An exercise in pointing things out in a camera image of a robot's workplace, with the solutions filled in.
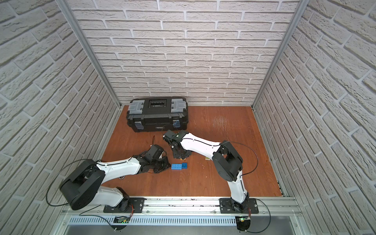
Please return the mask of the long blue lego brick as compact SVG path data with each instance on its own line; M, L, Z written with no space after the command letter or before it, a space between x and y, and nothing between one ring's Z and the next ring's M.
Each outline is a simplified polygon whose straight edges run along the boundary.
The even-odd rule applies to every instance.
M171 164L171 169L172 170L182 170L182 164Z

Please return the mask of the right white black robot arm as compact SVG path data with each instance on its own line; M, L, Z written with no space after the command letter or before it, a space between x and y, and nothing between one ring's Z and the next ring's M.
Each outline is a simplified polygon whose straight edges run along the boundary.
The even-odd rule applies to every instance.
M212 160L219 176L228 183L232 209L243 212L247 208L249 193L242 178L243 159L230 142L208 141L184 130L179 133L168 130L163 139L171 147L176 159L185 159L196 152Z

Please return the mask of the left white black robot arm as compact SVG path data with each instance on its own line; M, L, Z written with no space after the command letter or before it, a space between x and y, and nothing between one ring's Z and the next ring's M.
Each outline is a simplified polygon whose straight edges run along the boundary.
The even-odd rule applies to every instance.
M70 208L80 210L88 205L104 205L104 212L126 212L131 208L129 195L121 188L102 184L121 176L160 173L171 168L164 149L152 145L149 150L125 160L95 162L84 160L59 186Z

